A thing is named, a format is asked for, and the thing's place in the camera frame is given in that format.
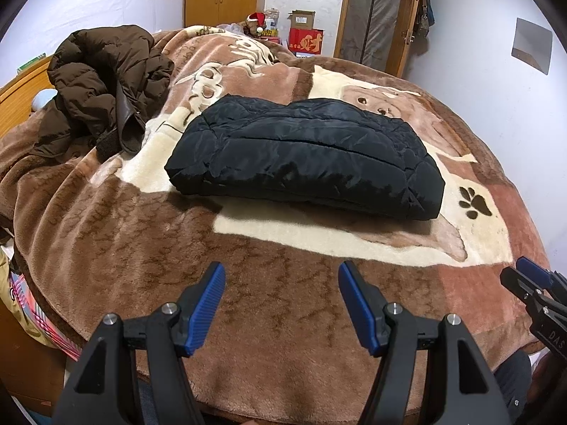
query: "blue gripper pad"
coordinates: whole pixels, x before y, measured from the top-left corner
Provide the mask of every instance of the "blue gripper pad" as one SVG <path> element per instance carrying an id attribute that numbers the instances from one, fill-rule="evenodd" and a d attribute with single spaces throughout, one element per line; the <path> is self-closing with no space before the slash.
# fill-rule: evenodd
<path id="1" fill-rule="evenodd" d="M 225 268 L 222 264 L 218 264 L 189 318 L 187 340 L 185 341 L 185 351 L 189 356 L 192 356 L 205 343 L 220 298 L 225 292 L 225 283 Z"/>
<path id="2" fill-rule="evenodd" d="M 541 289 L 550 289 L 552 286 L 551 273 L 527 257 L 522 256 L 516 261 L 516 270 L 531 279 Z"/>
<path id="3" fill-rule="evenodd" d="M 380 349 L 380 343 L 376 337 L 375 318 L 350 269 L 344 262 L 338 268 L 338 288 L 347 306 L 358 342 L 372 356 L 375 356 Z"/>

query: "brown puffer jacket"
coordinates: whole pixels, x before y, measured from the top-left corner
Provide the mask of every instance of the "brown puffer jacket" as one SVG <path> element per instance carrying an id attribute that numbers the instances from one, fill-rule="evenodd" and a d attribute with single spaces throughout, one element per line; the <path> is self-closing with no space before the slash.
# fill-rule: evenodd
<path id="1" fill-rule="evenodd" d="M 136 25 L 79 30 L 63 41 L 47 70 L 58 94 L 33 153 L 57 157 L 75 138 L 92 136 L 102 162 L 121 150 L 136 154 L 174 67 L 154 44 Z"/>

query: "wooden headboard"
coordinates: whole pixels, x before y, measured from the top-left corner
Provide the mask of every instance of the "wooden headboard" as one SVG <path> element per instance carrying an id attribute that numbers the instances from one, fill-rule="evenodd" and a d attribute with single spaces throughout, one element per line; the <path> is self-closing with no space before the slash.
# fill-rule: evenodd
<path id="1" fill-rule="evenodd" d="M 30 66 L 0 89 L 0 137 L 28 119 L 37 93 L 53 87 L 47 78 L 49 61 L 51 56 Z"/>

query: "paw print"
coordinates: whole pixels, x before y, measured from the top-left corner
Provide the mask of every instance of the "paw print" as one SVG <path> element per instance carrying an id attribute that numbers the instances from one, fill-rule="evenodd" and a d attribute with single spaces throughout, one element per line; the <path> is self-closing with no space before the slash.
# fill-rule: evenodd
<path id="1" fill-rule="evenodd" d="M 467 217 L 469 219 L 476 219 L 478 213 L 484 214 L 485 216 L 492 216 L 483 196 L 475 194 L 475 191 L 470 187 L 468 190 L 465 187 L 459 187 L 459 190 L 462 197 L 466 200 L 459 201 L 459 206 L 464 209 L 469 209 L 469 211 L 467 211 Z"/>

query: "wooden bed frame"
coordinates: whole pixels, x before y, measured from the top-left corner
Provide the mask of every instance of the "wooden bed frame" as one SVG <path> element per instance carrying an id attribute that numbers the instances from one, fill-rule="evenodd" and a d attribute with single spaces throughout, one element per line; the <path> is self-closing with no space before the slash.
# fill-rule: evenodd
<path id="1" fill-rule="evenodd" d="M 50 60 L 42 59 L 0 89 L 0 136 L 26 121 L 35 95 L 53 87 L 47 78 Z M 6 389 L 28 409 L 51 415 L 63 389 L 66 355 L 32 339 L 1 302 L 0 334 L 0 378 Z"/>
<path id="2" fill-rule="evenodd" d="M 50 61 L 51 56 L 41 59 L 0 89 L 0 137 L 28 119 L 37 93 L 53 87 L 47 78 Z"/>

